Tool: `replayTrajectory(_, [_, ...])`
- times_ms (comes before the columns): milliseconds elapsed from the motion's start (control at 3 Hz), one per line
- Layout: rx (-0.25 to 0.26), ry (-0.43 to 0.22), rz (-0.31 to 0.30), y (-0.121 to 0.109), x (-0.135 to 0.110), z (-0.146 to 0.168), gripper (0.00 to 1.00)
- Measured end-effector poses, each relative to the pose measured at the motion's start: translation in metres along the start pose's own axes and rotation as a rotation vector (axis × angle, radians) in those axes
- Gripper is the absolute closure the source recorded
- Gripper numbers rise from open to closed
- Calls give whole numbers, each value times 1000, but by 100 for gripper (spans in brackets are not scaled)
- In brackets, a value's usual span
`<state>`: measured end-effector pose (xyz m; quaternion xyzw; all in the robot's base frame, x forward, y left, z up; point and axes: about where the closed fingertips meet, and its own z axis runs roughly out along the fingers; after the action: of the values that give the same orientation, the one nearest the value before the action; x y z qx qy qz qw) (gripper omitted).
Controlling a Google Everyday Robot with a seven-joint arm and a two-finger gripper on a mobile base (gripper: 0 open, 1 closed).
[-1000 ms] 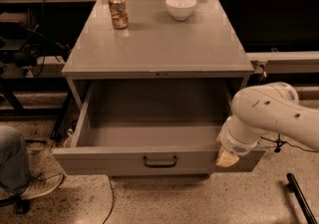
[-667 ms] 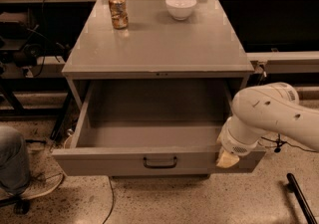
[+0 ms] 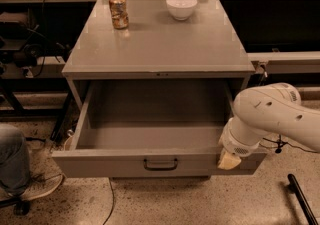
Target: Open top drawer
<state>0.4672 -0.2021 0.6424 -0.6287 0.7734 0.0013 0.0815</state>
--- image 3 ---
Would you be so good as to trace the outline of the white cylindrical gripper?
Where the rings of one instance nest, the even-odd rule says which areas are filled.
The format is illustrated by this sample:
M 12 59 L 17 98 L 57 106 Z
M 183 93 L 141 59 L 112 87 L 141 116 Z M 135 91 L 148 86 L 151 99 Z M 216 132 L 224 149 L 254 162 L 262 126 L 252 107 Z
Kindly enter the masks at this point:
M 223 146 L 218 168 L 231 170 L 241 163 L 240 157 L 250 156 L 264 137 L 264 131 L 250 127 L 238 117 L 232 117 L 223 128 L 219 144 Z

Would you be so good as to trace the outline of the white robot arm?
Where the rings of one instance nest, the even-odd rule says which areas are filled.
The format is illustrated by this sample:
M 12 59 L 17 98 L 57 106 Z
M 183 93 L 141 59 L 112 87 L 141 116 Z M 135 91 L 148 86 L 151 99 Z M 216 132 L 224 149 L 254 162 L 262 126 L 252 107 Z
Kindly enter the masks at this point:
M 320 151 L 320 111 L 301 105 L 298 90 L 275 83 L 242 90 L 233 101 L 233 116 L 224 126 L 218 168 L 231 170 L 250 156 L 261 140 L 276 133 Z

